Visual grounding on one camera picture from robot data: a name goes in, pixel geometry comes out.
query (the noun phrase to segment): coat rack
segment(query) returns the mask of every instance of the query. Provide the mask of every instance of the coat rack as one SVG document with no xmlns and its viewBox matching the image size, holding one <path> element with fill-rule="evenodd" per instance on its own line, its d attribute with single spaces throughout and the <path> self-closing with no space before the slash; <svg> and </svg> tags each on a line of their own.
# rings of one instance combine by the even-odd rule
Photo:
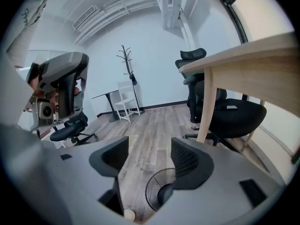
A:
<svg viewBox="0 0 300 225">
<path fill-rule="evenodd" d="M 126 68 L 127 68 L 127 73 L 124 73 L 124 75 L 129 75 L 129 79 L 132 81 L 133 86 L 135 86 L 135 85 L 137 85 L 137 81 L 135 79 L 133 71 L 130 71 L 129 64 L 128 64 L 128 62 L 132 60 L 132 59 L 128 58 L 128 56 L 131 53 L 131 51 L 129 51 L 129 53 L 127 53 L 127 50 L 130 49 L 130 47 L 125 50 L 125 47 L 122 45 L 122 48 L 123 48 L 123 51 L 119 50 L 119 52 L 122 52 L 123 55 L 124 55 L 124 57 L 119 56 L 119 55 L 117 55 L 117 57 L 120 57 L 120 58 L 124 59 L 123 62 L 126 63 Z M 145 110 L 143 110 L 143 109 L 140 108 L 139 102 L 138 102 L 137 97 L 136 97 L 136 92 L 135 92 L 135 99 L 136 99 L 136 102 L 137 102 L 137 106 L 139 107 L 139 109 L 141 111 L 141 114 L 144 113 Z"/>
</svg>

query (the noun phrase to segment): cable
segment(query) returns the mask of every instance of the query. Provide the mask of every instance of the cable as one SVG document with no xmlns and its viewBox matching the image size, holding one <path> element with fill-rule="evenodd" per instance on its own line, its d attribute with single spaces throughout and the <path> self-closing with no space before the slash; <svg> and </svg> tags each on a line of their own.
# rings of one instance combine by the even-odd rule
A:
<svg viewBox="0 0 300 225">
<path fill-rule="evenodd" d="M 129 123 L 129 127 L 128 127 L 128 129 L 127 129 L 127 132 L 124 134 L 124 137 L 126 136 L 126 134 L 128 133 L 128 131 L 129 131 L 129 129 L 130 129 L 131 120 L 132 120 L 132 114 L 131 114 L 131 117 L 130 117 L 130 123 Z"/>
</svg>

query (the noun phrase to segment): ceiling vent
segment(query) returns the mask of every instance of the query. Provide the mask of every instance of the ceiling vent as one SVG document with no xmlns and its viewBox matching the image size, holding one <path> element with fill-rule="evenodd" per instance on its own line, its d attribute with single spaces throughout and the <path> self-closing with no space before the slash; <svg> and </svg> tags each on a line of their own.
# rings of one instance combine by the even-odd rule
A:
<svg viewBox="0 0 300 225">
<path fill-rule="evenodd" d="M 90 15 L 95 13 L 97 11 L 96 6 L 91 6 L 88 10 L 86 10 L 78 19 L 77 21 L 72 25 L 72 27 L 76 30 Z"/>
</svg>

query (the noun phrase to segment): black baseboard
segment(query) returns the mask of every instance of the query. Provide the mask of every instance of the black baseboard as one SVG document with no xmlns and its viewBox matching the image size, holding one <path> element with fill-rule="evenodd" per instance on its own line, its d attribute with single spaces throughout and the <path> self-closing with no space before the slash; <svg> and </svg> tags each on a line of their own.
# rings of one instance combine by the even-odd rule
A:
<svg viewBox="0 0 300 225">
<path fill-rule="evenodd" d="M 179 104 L 186 104 L 187 101 L 179 101 L 179 102 L 173 102 L 173 103 L 163 103 L 163 104 L 157 104 L 157 105 L 152 105 L 152 106 L 146 106 L 146 107 L 141 107 L 141 110 L 147 110 L 147 109 L 152 109 L 152 108 L 159 108 L 159 107 L 169 107 L 169 106 L 174 106 L 174 105 L 179 105 Z M 102 112 L 97 115 L 97 118 L 101 117 L 102 115 L 107 115 L 107 114 L 112 114 L 113 112 Z"/>
</svg>

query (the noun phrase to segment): laminate flooring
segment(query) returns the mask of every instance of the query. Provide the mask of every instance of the laminate flooring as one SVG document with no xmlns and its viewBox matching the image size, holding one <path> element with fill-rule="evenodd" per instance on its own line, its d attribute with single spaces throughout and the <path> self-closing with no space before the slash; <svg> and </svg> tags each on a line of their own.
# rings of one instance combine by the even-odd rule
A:
<svg viewBox="0 0 300 225">
<path fill-rule="evenodd" d="M 128 129 L 129 122 L 126 120 L 109 122 L 110 117 L 111 115 L 101 116 L 89 124 L 84 133 L 95 133 L 99 141 L 123 136 Z M 124 209 L 129 208 L 135 212 L 137 223 L 144 223 L 155 213 L 145 199 L 147 181 L 155 172 L 174 167 L 171 160 L 171 138 L 182 137 L 185 133 L 195 133 L 191 129 L 195 124 L 192 124 L 189 118 L 189 109 L 186 105 L 149 109 L 140 116 L 132 115 L 131 126 L 127 133 L 129 156 L 118 179 Z M 91 138 L 89 142 L 95 142 L 95 139 Z M 235 146 L 241 144 L 238 139 L 232 142 Z M 212 144 L 209 140 L 206 140 L 205 143 Z M 251 148 L 247 147 L 244 154 L 267 172 Z M 162 183 L 172 180 L 173 170 L 169 170 L 168 173 L 169 175 L 162 177 Z"/>
</svg>

